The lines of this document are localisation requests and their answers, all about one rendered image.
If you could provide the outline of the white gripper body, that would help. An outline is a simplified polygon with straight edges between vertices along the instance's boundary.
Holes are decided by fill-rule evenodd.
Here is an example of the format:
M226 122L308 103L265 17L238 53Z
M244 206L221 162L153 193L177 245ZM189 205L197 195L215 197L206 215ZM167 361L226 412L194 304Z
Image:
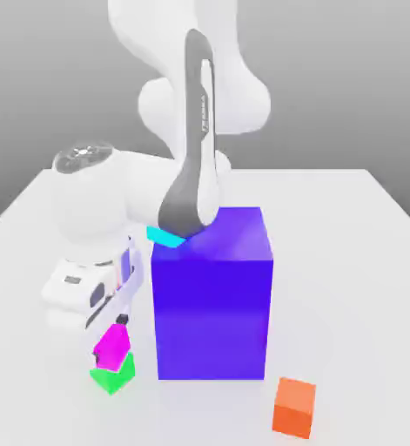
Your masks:
M104 273L91 294L91 309L84 324L87 343L98 343L120 314L131 314L133 296L144 279L142 256L131 243L120 258L97 264L95 273Z

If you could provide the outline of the small green cube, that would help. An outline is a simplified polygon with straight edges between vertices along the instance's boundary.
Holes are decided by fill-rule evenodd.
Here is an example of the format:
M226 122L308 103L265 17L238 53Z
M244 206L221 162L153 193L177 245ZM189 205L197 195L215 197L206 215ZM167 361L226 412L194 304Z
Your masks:
M90 376L109 395L114 395L118 390L131 381L136 373L134 355L129 352L125 357L119 371L93 368Z

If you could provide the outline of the small orange cube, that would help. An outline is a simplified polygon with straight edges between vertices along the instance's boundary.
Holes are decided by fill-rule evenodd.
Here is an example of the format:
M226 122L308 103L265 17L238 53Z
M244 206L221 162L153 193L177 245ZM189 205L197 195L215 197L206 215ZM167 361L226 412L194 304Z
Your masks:
M281 377L274 400L272 430L309 439L313 424L315 395L314 384Z

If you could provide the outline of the large blue box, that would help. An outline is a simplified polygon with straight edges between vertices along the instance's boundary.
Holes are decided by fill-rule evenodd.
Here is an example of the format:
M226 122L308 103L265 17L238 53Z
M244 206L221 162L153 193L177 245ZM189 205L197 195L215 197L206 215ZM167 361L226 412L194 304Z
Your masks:
M154 245L159 379L263 379L272 277L258 206L222 207L208 228L179 247Z

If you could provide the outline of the small magenta cube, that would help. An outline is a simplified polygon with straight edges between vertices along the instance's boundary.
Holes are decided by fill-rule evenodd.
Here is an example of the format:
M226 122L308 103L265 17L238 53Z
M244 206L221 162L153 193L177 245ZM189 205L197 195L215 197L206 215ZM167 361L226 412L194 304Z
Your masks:
M127 327L117 323L112 324L93 349L99 355L96 367L114 372L119 371L130 349Z

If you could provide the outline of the small cyan cube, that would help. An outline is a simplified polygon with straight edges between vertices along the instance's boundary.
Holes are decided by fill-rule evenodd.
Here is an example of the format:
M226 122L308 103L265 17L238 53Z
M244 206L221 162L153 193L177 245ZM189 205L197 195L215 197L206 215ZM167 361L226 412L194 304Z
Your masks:
M153 226L146 228L146 237L155 244L169 248L179 247L186 242L185 238Z

